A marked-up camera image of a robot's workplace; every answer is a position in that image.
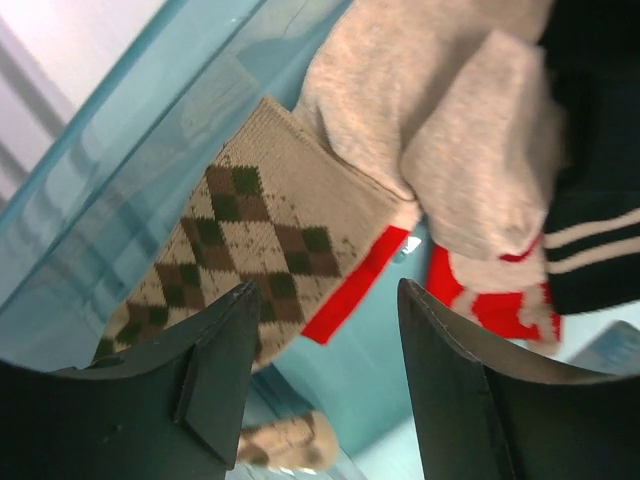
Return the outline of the brown checkered sock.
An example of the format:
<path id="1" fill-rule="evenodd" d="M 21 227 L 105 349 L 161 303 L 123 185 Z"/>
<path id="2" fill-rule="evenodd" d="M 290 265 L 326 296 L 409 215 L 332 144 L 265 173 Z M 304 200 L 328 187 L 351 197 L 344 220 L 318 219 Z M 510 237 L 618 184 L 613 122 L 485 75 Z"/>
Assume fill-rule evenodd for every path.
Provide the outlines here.
<path id="1" fill-rule="evenodd" d="M 259 372 L 301 335 L 329 339 L 419 218 L 416 202 L 336 157 L 265 97 L 206 168 L 96 354 L 152 338 L 252 281 L 262 297 Z"/>

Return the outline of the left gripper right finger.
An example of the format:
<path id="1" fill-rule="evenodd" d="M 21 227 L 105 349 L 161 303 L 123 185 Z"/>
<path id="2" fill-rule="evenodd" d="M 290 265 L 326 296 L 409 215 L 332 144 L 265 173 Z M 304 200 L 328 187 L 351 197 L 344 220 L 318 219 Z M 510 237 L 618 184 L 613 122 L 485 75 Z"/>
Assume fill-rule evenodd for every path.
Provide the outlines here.
<path id="1" fill-rule="evenodd" d="M 639 379 L 562 363 L 456 314 L 417 283 L 397 290 L 429 479 L 635 479 Z"/>

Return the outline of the teal plastic basket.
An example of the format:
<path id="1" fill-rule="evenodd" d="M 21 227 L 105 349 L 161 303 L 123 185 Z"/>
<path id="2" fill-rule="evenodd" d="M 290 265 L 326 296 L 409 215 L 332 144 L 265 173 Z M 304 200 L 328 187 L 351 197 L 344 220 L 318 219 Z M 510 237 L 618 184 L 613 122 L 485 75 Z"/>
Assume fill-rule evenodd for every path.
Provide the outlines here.
<path id="1" fill-rule="evenodd" d="M 340 158 L 296 106 L 312 60 L 354 2 L 172 1 L 161 9 L 114 70 L 133 82 L 132 93 L 97 92 L 86 105 L 105 134 L 88 143 L 85 127 L 70 125 L 2 217 L 8 363 L 51 373 L 104 358 L 96 350 L 112 313 L 152 266 L 206 168 L 263 98 L 275 99 Z M 550 17 L 558 1 L 547 2 Z M 549 17 L 538 46 L 562 125 L 550 203 L 534 241 L 547 284 L 544 225 L 568 164 L 566 113 L 554 100 L 539 44 Z M 301 335 L 270 366 L 254 372 L 251 365 L 250 382 L 273 378 L 282 363 L 328 387 L 349 415 L 363 412 L 374 394 L 398 390 L 411 401 L 398 285 L 408 279 L 427 291 L 432 247 L 445 248 L 418 207 L 409 238 L 328 343 Z M 225 476 L 323 479 L 341 454 L 338 438 L 323 402 L 282 420 L 242 423 L 236 463 Z"/>

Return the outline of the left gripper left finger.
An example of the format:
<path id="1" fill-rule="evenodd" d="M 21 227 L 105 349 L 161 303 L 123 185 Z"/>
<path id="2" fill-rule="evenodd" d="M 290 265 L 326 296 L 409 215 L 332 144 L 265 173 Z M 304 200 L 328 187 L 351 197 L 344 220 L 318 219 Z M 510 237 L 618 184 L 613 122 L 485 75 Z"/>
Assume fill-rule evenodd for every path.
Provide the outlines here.
<path id="1" fill-rule="evenodd" d="M 261 296 L 203 311 L 85 369 L 1 366 L 5 479 L 222 479 L 237 447 Z"/>

